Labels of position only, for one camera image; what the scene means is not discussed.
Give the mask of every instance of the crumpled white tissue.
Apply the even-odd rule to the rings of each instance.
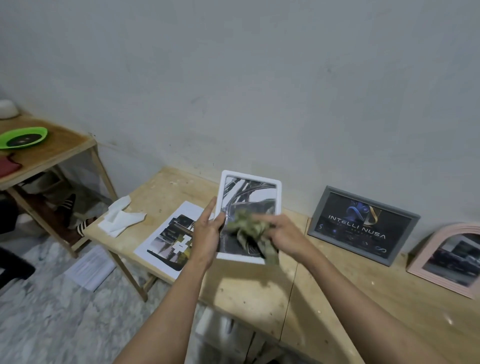
[[[124,212],[132,200],[130,196],[119,198],[108,207],[108,213],[105,215],[98,227],[113,238],[119,236],[127,227],[143,221],[146,214],[140,212]]]

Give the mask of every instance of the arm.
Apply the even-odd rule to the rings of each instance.
[[[365,363],[447,363],[341,274],[286,216],[257,218],[275,225],[267,232],[275,246],[311,273]]]
[[[114,364],[181,364],[185,361],[200,287],[215,256],[218,230],[225,221],[223,213],[208,221],[215,203],[213,198],[195,222],[190,259],[179,277]]]

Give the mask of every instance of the gray picture frame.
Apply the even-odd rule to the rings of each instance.
[[[354,247],[354,246],[351,246],[349,245],[348,243],[344,243],[344,242],[341,242],[339,240],[336,240],[330,236],[327,236],[327,235],[323,235],[321,234],[320,232],[316,231],[315,230],[315,227],[317,226],[317,223],[318,223],[318,220],[322,214],[322,211],[325,207],[325,204],[327,202],[327,199],[328,197],[330,196],[331,193],[334,193],[334,194],[338,194],[340,196],[343,196],[343,197],[346,197],[346,198],[350,198],[352,200],[357,200],[359,202],[363,202],[365,204],[368,204],[368,205],[371,205],[373,207],[377,207],[381,210],[385,210],[385,211],[389,211],[391,213],[394,213],[394,214],[397,214],[397,215],[400,215],[400,216],[404,216],[404,217],[407,217],[410,219],[410,222],[409,224],[407,225],[407,227],[405,228],[403,234],[401,235],[400,239],[398,239],[398,241],[396,242],[395,246],[393,247],[393,249],[391,250],[388,258],[383,258],[381,256],[378,256],[378,255],[375,255],[375,254],[372,254],[372,253],[369,253],[369,252],[366,252],[362,249],[359,249],[357,247]],[[371,199],[368,199],[368,198],[365,198],[365,197],[362,197],[362,196],[358,196],[356,194],[352,194],[350,192],[347,192],[347,191],[342,191],[342,190],[339,190],[337,188],[334,188],[334,187],[331,187],[331,186],[327,186],[325,188],[325,191],[324,193],[322,194],[322,197],[320,198],[320,201],[317,205],[317,208],[315,209],[315,212],[312,216],[312,220],[310,221],[310,225],[308,227],[308,230],[307,230],[307,234],[314,237],[314,238],[317,238],[317,239],[320,239],[320,240],[323,240],[325,242],[328,242],[330,244],[333,244],[333,245],[336,245],[340,248],[343,248],[343,249],[346,249],[346,250],[349,250],[353,253],[356,253],[358,255],[361,255],[361,256],[364,256],[368,259],[371,259],[375,262],[378,262],[378,263],[381,263],[383,265],[386,265],[386,266],[391,266],[393,261],[395,260],[396,256],[398,255],[398,253],[400,252],[400,249],[402,249],[402,246],[405,244],[405,242],[407,241],[407,238],[409,237],[409,235],[411,234],[411,232],[413,231],[413,228],[415,227],[415,225],[417,224],[417,222],[419,221],[420,219],[420,216],[417,215],[417,214],[414,214],[412,212],[408,212],[408,211],[405,211],[405,210],[402,210],[400,208],[397,208],[397,207],[393,207],[393,206],[389,206],[389,205],[386,205],[386,204],[382,204],[380,202],[377,202],[377,201],[373,201]]]

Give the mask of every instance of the hand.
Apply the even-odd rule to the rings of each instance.
[[[213,197],[193,228],[192,251],[189,261],[200,264],[205,270],[212,265],[218,247],[218,231],[225,222],[224,212],[220,212],[214,220],[208,220],[215,203],[216,197]]]
[[[253,217],[275,225],[274,228],[267,230],[264,234],[272,240],[279,250],[296,261],[307,256],[312,248],[315,249],[313,244],[305,238],[286,215],[254,215]]]

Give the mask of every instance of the person's left hand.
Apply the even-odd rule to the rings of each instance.
[[[214,220],[208,220],[215,207],[215,202],[216,197],[213,197],[193,228],[192,251],[189,261],[200,264],[205,270],[212,265],[218,247],[218,231],[225,222],[224,212],[220,212]]]

